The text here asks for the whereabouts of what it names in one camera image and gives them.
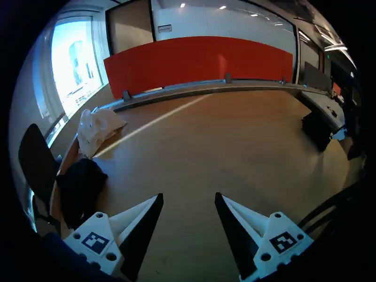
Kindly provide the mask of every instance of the wall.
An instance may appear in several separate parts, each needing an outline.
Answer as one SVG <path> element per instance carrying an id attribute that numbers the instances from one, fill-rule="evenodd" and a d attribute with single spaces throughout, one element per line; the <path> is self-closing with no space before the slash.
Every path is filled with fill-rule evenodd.
<path id="1" fill-rule="evenodd" d="M 96 94 L 92 95 L 85 104 L 69 119 L 64 125 L 60 133 L 57 135 L 55 141 L 50 148 L 52 155 L 57 157 L 58 155 L 64 156 L 68 146 L 71 144 L 74 136 L 77 133 L 79 120 L 81 113 L 85 109 L 93 110 L 95 107 L 103 106 L 105 104 L 114 102 L 115 99 L 112 95 L 110 85 L 105 85 Z"/>
<path id="2" fill-rule="evenodd" d="M 232 1 L 232 4 L 228 5 L 224 10 L 219 10 L 218 7 L 191 6 L 189 2 L 184 8 L 180 8 L 178 5 L 173 8 L 154 8 L 153 18 L 156 30 L 161 25 L 172 25 L 171 32 L 158 33 L 157 31 L 156 39 L 164 40 L 188 36 L 223 36 L 252 40 L 292 54 L 291 67 L 295 66 L 296 39 L 291 24 L 281 18 L 270 15 L 269 12 L 263 11 L 261 8 L 258 8 L 257 11 L 260 11 L 265 16 L 251 17 L 251 12 L 248 11 L 256 10 L 256 8 L 239 0 Z M 283 25 L 275 26 L 274 24 L 277 21 Z"/>
<path id="3" fill-rule="evenodd" d="M 106 16 L 113 54 L 153 42 L 148 0 L 115 7 Z"/>

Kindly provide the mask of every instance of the window frame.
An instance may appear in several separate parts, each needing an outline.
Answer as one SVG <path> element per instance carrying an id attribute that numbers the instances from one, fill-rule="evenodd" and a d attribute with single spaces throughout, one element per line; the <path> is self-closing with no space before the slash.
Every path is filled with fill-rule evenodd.
<path id="1" fill-rule="evenodd" d="M 104 66 L 104 59 L 110 56 L 109 48 L 107 45 L 107 34 L 106 34 L 106 22 L 105 22 L 105 8 L 97 6 L 75 6 L 74 8 L 66 8 L 61 10 L 60 14 L 55 16 L 49 24 L 42 31 L 40 36 L 44 38 L 42 44 L 42 51 L 40 55 L 42 58 L 42 64 L 39 66 L 42 78 L 43 92 L 48 93 L 48 98 L 55 103 L 60 104 L 59 94 L 56 89 L 56 84 L 54 81 L 53 69 L 52 69 L 52 38 L 54 35 L 55 27 L 61 24 L 71 23 L 75 21 L 87 21 L 90 19 L 91 23 L 91 40 L 93 43 L 94 60 L 98 69 L 98 74 L 102 85 L 95 90 L 87 99 L 87 101 L 93 97 L 100 89 L 106 86 L 109 81 L 106 74 L 106 69 Z M 68 117 L 65 112 L 62 116 L 53 123 L 53 126 L 46 132 L 45 140 L 50 148 L 52 143 L 56 139 L 59 132 L 62 130 L 64 125 L 69 121 L 69 119 L 76 114 L 76 112 L 84 105 L 81 104 L 80 107 L 73 112 L 73 114 Z M 53 136 L 50 134 L 53 130 L 57 128 Z"/>

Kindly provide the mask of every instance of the office chair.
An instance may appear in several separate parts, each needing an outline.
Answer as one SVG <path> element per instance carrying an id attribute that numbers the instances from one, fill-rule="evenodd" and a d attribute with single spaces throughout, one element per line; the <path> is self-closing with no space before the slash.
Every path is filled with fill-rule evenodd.
<path id="1" fill-rule="evenodd" d="M 59 221 L 55 220 L 49 213 L 49 202 L 55 177 L 62 159 L 61 156 L 59 156 L 57 160 L 54 159 L 36 124 L 30 125 L 26 130 L 18 150 L 18 160 L 31 190 L 46 207 L 48 216 L 43 216 L 39 213 L 35 203 L 35 197 L 33 196 L 32 205 L 34 218 L 41 218 L 47 221 L 49 224 L 54 225 L 57 231 L 60 232 Z"/>

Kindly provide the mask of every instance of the red panel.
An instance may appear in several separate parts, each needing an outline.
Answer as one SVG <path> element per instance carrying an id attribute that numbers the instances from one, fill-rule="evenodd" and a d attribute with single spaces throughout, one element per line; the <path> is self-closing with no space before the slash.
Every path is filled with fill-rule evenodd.
<path id="1" fill-rule="evenodd" d="M 228 37 L 183 37 L 140 45 L 104 60 L 116 99 L 153 88 L 232 78 L 290 82 L 292 54 L 254 41 Z"/>
<path id="2" fill-rule="evenodd" d="M 341 88 L 336 83 L 333 83 L 334 91 L 338 94 L 338 96 L 341 96 Z"/>

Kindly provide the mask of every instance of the desk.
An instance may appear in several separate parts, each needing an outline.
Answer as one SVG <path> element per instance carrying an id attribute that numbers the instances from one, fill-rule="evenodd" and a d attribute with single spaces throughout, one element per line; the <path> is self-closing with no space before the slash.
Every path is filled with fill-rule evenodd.
<path id="1" fill-rule="evenodd" d="M 345 115 L 341 106 L 326 95 L 302 91 L 301 95 L 311 102 L 321 112 L 333 133 L 336 133 L 345 125 Z"/>
<path id="2" fill-rule="evenodd" d="M 109 176 L 98 211 L 112 216 L 164 194 L 139 281 L 238 280 L 215 192 L 299 222 L 343 188 L 349 164 L 341 146 L 333 140 L 319 153 L 301 130 L 309 109 L 284 91 L 217 93 L 128 109 L 118 113 L 128 125 L 100 151 L 172 110 L 93 159 Z"/>

